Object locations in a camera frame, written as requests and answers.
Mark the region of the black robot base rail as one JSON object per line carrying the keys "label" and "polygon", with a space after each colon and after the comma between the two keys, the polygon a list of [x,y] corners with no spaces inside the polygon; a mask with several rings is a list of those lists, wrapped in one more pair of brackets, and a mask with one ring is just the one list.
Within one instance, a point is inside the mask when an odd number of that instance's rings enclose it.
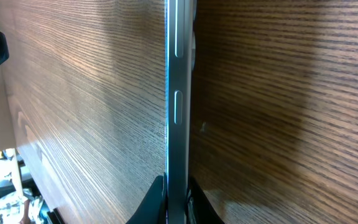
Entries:
{"label": "black robot base rail", "polygon": [[65,224],[64,219],[56,208],[47,212],[47,220],[48,224]]}

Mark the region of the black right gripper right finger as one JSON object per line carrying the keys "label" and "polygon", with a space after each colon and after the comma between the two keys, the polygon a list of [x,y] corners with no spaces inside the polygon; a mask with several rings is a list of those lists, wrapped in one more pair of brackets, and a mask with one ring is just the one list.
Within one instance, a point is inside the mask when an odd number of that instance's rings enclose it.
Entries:
{"label": "black right gripper right finger", "polygon": [[186,216],[188,224],[224,224],[194,177],[188,181]]}

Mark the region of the blue screen Galaxy smartphone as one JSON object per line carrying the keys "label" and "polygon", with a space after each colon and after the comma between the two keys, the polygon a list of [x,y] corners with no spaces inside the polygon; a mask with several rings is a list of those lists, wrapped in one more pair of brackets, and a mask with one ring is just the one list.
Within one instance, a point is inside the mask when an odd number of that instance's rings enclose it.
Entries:
{"label": "blue screen Galaxy smartphone", "polygon": [[195,0],[166,0],[167,222],[187,222],[191,76]]}

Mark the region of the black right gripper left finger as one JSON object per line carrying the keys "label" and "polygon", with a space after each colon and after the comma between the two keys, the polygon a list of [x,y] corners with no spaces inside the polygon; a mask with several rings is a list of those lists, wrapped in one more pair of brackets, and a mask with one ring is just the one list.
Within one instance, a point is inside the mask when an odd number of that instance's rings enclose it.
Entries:
{"label": "black right gripper left finger", "polygon": [[166,224],[167,178],[158,175],[134,213],[134,224]]}

